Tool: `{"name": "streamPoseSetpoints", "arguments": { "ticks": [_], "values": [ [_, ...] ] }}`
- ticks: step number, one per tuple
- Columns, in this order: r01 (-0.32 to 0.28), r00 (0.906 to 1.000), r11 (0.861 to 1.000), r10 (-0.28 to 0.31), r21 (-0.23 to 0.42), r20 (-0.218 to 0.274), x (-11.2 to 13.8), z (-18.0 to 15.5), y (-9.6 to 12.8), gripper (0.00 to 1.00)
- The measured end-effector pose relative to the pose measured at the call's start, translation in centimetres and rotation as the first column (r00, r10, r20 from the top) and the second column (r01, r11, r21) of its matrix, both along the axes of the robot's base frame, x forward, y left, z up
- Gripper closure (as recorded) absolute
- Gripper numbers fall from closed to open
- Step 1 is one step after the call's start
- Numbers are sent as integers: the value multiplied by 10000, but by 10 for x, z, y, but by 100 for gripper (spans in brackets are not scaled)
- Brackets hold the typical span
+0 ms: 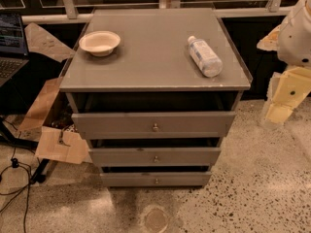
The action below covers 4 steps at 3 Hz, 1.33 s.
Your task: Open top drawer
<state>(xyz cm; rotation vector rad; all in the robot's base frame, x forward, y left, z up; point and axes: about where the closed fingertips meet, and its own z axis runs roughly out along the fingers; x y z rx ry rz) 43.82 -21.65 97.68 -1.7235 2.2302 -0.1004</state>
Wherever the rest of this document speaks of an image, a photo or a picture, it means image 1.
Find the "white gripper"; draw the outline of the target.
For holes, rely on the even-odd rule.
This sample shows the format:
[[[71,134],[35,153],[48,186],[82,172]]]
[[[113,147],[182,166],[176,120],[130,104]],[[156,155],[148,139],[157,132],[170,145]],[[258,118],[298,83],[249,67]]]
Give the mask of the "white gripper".
[[[275,72],[267,90],[264,119],[284,123],[311,92],[311,15],[308,3],[299,3],[257,43],[259,50],[277,51],[278,58],[289,65],[283,73]]]

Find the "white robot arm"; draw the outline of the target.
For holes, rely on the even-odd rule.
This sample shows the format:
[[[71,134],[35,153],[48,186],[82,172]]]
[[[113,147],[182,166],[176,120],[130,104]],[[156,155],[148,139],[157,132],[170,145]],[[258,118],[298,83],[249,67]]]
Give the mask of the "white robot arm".
[[[262,111],[266,124],[283,124],[311,92],[311,0],[298,0],[257,48],[275,50],[287,65],[273,73]]]

